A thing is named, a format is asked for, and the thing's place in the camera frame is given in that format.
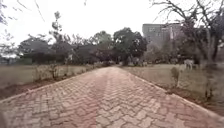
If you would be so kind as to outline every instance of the grass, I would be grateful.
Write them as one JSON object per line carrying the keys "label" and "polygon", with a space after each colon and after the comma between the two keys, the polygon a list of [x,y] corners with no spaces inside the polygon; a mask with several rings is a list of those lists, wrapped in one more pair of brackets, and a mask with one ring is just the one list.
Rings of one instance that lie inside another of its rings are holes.
{"label": "grass", "polygon": [[214,97],[212,101],[205,102],[204,92],[206,85],[205,72],[203,70],[185,70],[184,65],[153,65],[148,67],[123,67],[130,73],[143,78],[156,85],[169,89],[174,86],[175,81],[172,78],[171,69],[176,67],[180,69],[178,88],[174,93],[187,98],[193,102],[203,105],[221,115],[224,115],[224,71],[216,71],[214,81]]}
{"label": "grass", "polygon": [[0,99],[39,88],[100,67],[101,64],[99,63],[85,66],[57,66],[58,77],[57,79],[53,79],[51,74],[47,71],[49,65],[0,66]]}
{"label": "grass", "polygon": [[[0,66],[0,89],[13,85],[24,85],[35,81],[37,66]],[[82,70],[86,70],[86,66],[69,66],[68,75],[77,74]],[[63,76],[66,67],[59,66],[59,76]],[[45,79],[50,78],[50,73],[46,72]]]}

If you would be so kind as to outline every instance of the foliage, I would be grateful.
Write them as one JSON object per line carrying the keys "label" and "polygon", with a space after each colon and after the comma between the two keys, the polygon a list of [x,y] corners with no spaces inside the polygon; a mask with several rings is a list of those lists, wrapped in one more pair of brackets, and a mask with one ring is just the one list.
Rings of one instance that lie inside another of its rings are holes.
{"label": "foliage", "polygon": [[41,67],[40,65],[37,65],[34,68],[34,70],[35,70],[35,76],[34,76],[35,82],[40,82],[47,78],[47,71],[45,68]]}
{"label": "foliage", "polygon": [[178,81],[179,81],[179,75],[180,75],[179,69],[177,69],[176,67],[173,67],[171,69],[171,74],[172,74],[172,77],[174,78],[174,81],[175,81],[175,87],[177,87],[178,86]]}
{"label": "foliage", "polygon": [[129,57],[140,57],[146,51],[147,41],[139,32],[132,32],[130,28],[123,28],[114,33],[114,48],[116,61],[128,64]]}
{"label": "foliage", "polygon": [[95,56],[100,61],[105,63],[105,66],[109,65],[111,60],[112,50],[113,50],[113,41],[110,34],[107,34],[105,31],[96,33],[93,37],[97,49],[95,51]]}
{"label": "foliage", "polygon": [[49,40],[42,36],[31,36],[20,43],[17,55],[20,58],[31,59],[33,63],[49,63],[54,60],[53,51],[48,45]]}
{"label": "foliage", "polygon": [[161,12],[168,11],[168,15],[174,12],[182,18],[180,20],[182,32],[188,42],[194,43],[206,62],[208,88],[205,91],[205,96],[207,99],[212,97],[214,83],[212,83],[212,77],[209,76],[212,75],[211,70],[216,67],[218,46],[224,34],[224,0],[195,0],[194,5],[187,10],[172,0],[152,1],[153,5],[165,6]]}
{"label": "foliage", "polygon": [[56,80],[59,77],[59,70],[57,64],[50,64],[47,71],[51,74],[52,78]]}
{"label": "foliage", "polygon": [[80,45],[74,51],[72,62],[74,64],[93,64],[97,61],[97,58],[94,55],[95,51],[96,45]]}
{"label": "foliage", "polygon": [[52,22],[53,31],[49,33],[53,35],[56,42],[52,45],[51,49],[54,51],[56,62],[65,63],[69,54],[73,53],[73,48],[69,44],[71,38],[68,35],[61,34],[62,25],[59,24],[59,19],[61,18],[60,13],[57,11],[54,15],[56,20]]}

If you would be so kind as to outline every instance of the tree branch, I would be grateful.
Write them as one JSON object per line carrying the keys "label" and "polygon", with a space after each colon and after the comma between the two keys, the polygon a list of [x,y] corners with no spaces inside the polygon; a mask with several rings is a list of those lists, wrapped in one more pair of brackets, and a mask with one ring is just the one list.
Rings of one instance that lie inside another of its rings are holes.
{"label": "tree branch", "polygon": [[167,7],[164,8],[163,10],[161,10],[160,13],[167,10],[167,9],[171,9],[172,11],[178,13],[184,19],[186,18],[186,15],[185,15],[184,11],[180,7],[178,7],[178,5],[174,4],[170,0],[166,0],[166,2],[154,2],[153,1],[152,5],[166,5]]}
{"label": "tree branch", "polygon": [[207,22],[209,26],[211,26],[211,20],[208,18],[208,13],[207,13],[207,10],[205,9],[205,6],[201,4],[200,0],[196,0],[198,6],[201,8],[202,10],[202,15],[203,17],[205,17],[205,22]]}
{"label": "tree branch", "polygon": [[17,3],[19,3],[21,6],[23,6],[25,9],[30,10],[29,8],[27,8],[25,5],[23,5],[19,0],[17,0]]}
{"label": "tree branch", "polygon": [[36,4],[36,6],[37,6],[38,12],[39,12],[39,14],[40,14],[42,20],[45,22],[44,17],[43,17],[43,15],[42,15],[41,12],[40,12],[40,8],[39,8],[39,5],[38,5],[37,1],[34,0],[34,2],[35,2],[35,4]]}
{"label": "tree branch", "polygon": [[218,10],[217,13],[216,13],[217,16],[220,16],[221,13],[223,12],[223,5],[224,5],[224,0],[221,1],[221,4],[220,4],[220,6],[219,6],[219,10]]}

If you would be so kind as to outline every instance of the path edge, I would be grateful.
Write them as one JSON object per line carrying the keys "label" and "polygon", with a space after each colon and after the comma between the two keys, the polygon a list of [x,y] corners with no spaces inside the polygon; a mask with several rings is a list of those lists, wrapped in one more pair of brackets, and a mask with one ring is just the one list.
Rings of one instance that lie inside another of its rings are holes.
{"label": "path edge", "polygon": [[[120,69],[123,70],[123,71],[125,71],[125,72],[127,72],[127,73],[130,74],[130,75],[133,75],[135,78],[141,80],[142,82],[147,83],[147,84],[149,84],[149,85],[151,85],[151,86],[157,88],[158,90],[161,90],[161,91],[163,91],[163,92],[166,92],[165,89],[163,89],[163,88],[161,88],[161,87],[159,87],[159,86],[157,86],[157,85],[155,85],[155,84],[153,84],[153,83],[151,83],[151,82],[149,82],[149,81],[147,81],[147,80],[144,80],[143,78],[138,77],[138,76],[136,76],[136,75],[134,75],[134,74],[132,74],[132,73],[130,73],[130,72],[128,72],[128,71],[122,69],[122,68],[120,68]],[[217,113],[215,113],[215,112],[213,112],[213,111],[211,111],[211,110],[208,110],[208,109],[206,109],[206,108],[204,108],[204,107],[202,107],[202,106],[200,106],[200,105],[198,105],[198,104],[196,104],[196,103],[194,103],[194,102],[191,102],[191,101],[189,101],[189,100],[187,100],[187,99],[184,99],[184,98],[182,98],[182,97],[180,97],[180,96],[178,96],[178,95],[176,95],[176,94],[172,94],[171,96],[173,96],[173,97],[175,97],[175,98],[177,98],[177,99],[183,100],[184,102],[186,102],[186,103],[189,104],[190,106],[196,107],[196,108],[197,108],[198,110],[200,110],[201,112],[205,112],[206,114],[208,114],[208,116],[213,117],[213,118],[216,118],[216,119],[219,120],[220,122],[223,122],[223,123],[224,123],[224,116],[221,116],[221,115],[219,115],[219,114],[217,114]]]}
{"label": "path edge", "polygon": [[92,71],[94,71],[94,70],[91,70],[91,71],[82,73],[82,74],[80,74],[80,75],[72,76],[72,77],[70,77],[70,78],[67,78],[67,79],[64,79],[64,80],[61,80],[61,81],[57,81],[57,82],[54,82],[54,83],[50,83],[50,84],[47,84],[47,85],[42,86],[42,87],[39,87],[39,88],[35,88],[35,89],[32,89],[32,90],[28,90],[28,91],[26,91],[26,92],[23,92],[23,93],[20,93],[20,94],[17,94],[17,95],[10,96],[10,97],[8,97],[8,98],[5,98],[5,99],[0,100],[0,104],[2,104],[2,103],[4,103],[4,102],[7,102],[7,101],[10,101],[10,100],[12,100],[12,99],[18,98],[18,97],[27,95],[27,94],[29,94],[29,93],[33,93],[33,92],[39,91],[39,90],[41,90],[41,89],[44,89],[44,88],[48,88],[48,87],[54,86],[55,84],[63,83],[64,81],[67,81],[67,80],[70,80],[70,79],[74,79],[74,78],[76,78],[76,77],[79,77],[79,76],[84,75],[84,74],[86,74],[86,73],[92,72]]}

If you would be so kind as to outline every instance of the tree trunk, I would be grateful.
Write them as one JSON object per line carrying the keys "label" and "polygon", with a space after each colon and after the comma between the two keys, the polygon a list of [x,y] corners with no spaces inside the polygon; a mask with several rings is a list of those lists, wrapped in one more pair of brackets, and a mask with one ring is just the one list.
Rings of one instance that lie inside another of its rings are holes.
{"label": "tree trunk", "polygon": [[216,63],[215,59],[213,58],[215,51],[215,37],[211,36],[211,33],[209,31],[209,28],[206,28],[206,36],[207,36],[207,61],[205,65],[205,71],[206,71],[206,89],[205,89],[205,98],[207,101],[211,100],[213,97],[213,86],[215,84],[214,82],[214,70],[216,69]]}

